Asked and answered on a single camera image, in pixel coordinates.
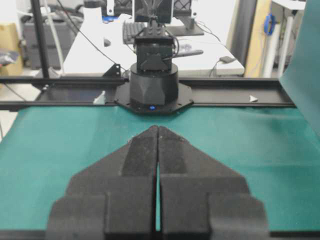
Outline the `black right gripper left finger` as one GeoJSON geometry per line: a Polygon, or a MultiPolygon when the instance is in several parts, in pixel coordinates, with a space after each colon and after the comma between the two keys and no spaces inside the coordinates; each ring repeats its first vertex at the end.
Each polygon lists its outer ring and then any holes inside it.
{"type": "Polygon", "coordinates": [[[49,214],[49,240],[150,240],[155,234],[158,127],[74,174],[49,214]]]}

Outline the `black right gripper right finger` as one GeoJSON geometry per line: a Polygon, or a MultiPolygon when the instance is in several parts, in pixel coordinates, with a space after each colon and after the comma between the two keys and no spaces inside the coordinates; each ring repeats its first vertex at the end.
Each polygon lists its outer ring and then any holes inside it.
{"type": "Polygon", "coordinates": [[[264,204],[244,176],[161,126],[161,231],[166,240],[266,240],[264,204]]]}

